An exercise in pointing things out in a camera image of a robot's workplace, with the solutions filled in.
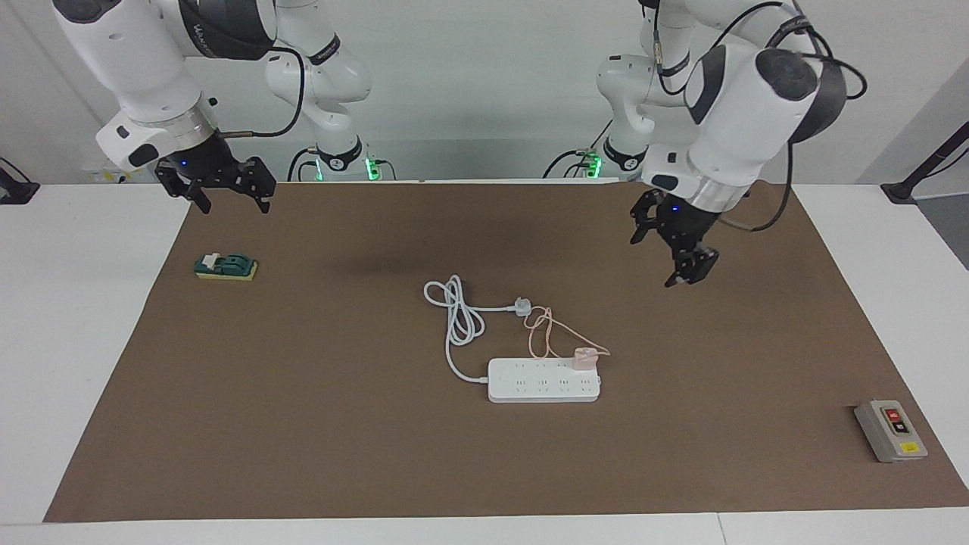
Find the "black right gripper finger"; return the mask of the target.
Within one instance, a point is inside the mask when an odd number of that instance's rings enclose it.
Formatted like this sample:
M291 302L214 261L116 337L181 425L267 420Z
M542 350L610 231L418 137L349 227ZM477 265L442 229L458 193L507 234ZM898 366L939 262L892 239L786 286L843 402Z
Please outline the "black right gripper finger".
M173 167L156 167L155 175L170 197L191 201L202 214L209 214L212 203L198 180L185 182Z
M252 199L262 214L269 214L270 200L276 193L277 180L259 157L236 161L229 169L228 189Z

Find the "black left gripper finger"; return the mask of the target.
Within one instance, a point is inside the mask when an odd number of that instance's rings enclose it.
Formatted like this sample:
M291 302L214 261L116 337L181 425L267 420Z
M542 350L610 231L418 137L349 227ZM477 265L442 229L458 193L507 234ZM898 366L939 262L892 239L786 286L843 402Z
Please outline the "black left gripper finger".
M634 221L634 232L630 238L630 244L640 244L648 232L658 228L658 220L655 214L651 214L654 207L658 207L663 201L663 192L658 189L644 191L637 199L630 210L630 217Z
M665 288L702 282L720 256L715 248L709 248L702 242L697 242L692 248L674 246L671 248L671 254L675 268L665 280Z

